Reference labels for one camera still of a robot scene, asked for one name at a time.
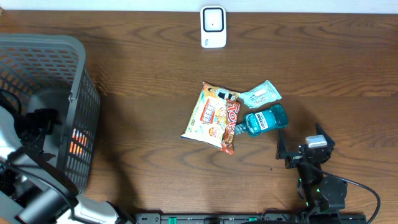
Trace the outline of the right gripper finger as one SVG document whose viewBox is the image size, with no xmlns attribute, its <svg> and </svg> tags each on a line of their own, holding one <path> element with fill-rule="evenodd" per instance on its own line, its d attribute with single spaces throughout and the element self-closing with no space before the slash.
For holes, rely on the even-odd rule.
<svg viewBox="0 0 398 224">
<path fill-rule="evenodd" d="M 316 128 L 317 134 L 322 135 L 325 138 L 328 146 L 335 146 L 334 140 L 332 140 L 332 138 L 329 137 L 329 135 L 327 135 L 327 133 L 323 130 L 323 128 L 321 127 L 321 125 L 319 123 L 315 124 L 315 128 Z"/>
<path fill-rule="evenodd" d="M 276 151 L 276 159 L 285 159 L 287 156 L 287 151 L 284 144 L 284 139 L 282 135 L 282 131 L 280 129 L 277 130 L 278 132 L 278 143 L 277 143 L 277 151 Z"/>
</svg>

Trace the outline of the blue mouthwash bottle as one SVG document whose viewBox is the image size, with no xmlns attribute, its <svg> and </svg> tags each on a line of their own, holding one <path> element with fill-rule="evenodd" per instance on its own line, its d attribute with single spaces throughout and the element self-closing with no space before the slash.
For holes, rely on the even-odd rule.
<svg viewBox="0 0 398 224">
<path fill-rule="evenodd" d="M 248 133 L 250 136 L 258 136 L 275 129 L 285 128 L 289 124 L 287 113 L 281 104 L 257 113 L 249 113 L 244 116 L 243 122 L 235 127 L 235 134 Z"/>
</svg>

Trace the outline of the teal wet wipes pack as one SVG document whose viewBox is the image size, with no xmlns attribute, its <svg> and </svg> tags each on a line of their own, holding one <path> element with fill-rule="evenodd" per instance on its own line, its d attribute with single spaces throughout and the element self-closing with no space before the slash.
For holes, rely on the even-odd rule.
<svg viewBox="0 0 398 224">
<path fill-rule="evenodd" d="M 250 109 L 254 109 L 281 100 L 282 96 L 275 86 L 269 80 L 266 80 L 252 90 L 240 93 L 239 98 L 242 99 L 244 104 Z"/>
</svg>

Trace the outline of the brown Top chocolate bar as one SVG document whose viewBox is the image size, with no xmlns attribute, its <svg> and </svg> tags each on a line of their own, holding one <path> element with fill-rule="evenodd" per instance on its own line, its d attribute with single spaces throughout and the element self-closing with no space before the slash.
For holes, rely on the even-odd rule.
<svg viewBox="0 0 398 224">
<path fill-rule="evenodd" d="M 240 104 L 236 101 L 226 101 L 226 128 L 221 142 L 221 150 L 227 154 L 234 154 L 233 138 L 238 120 Z"/>
</svg>

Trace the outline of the yellow snack bag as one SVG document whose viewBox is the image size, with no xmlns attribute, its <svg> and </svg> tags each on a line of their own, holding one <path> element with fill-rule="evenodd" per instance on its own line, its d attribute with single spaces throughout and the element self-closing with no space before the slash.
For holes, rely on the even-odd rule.
<svg viewBox="0 0 398 224">
<path fill-rule="evenodd" d="M 239 92 L 203 82 L 182 138 L 192 139 L 222 148 L 223 136 L 228 126 L 227 104 L 238 107 Z"/>
</svg>

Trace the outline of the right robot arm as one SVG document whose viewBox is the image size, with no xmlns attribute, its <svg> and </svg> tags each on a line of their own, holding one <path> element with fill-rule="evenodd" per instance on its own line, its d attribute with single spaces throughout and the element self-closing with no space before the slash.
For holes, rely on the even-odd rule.
<svg viewBox="0 0 398 224">
<path fill-rule="evenodd" d="M 298 212 L 299 223 L 341 223 L 339 211 L 345 208 L 347 183 L 337 177 L 322 173 L 321 165 L 330 159 L 335 142 L 315 125 L 317 134 L 309 136 L 298 151 L 288 152 L 282 131 L 278 131 L 277 159 L 285 161 L 287 169 L 298 170 L 299 184 L 307 208 Z"/>
</svg>

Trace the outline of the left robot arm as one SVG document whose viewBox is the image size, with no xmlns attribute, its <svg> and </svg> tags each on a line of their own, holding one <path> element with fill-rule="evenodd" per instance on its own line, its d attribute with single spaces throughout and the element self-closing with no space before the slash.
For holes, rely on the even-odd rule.
<svg viewBox="0 0 398 224">
<path fill-rule="evenodd" d="M 1 108 L 1 217 L 10 223 L 135 223 L 110 202 L 81 193 L 95 128 L 42 108 Z"/>
</svg>

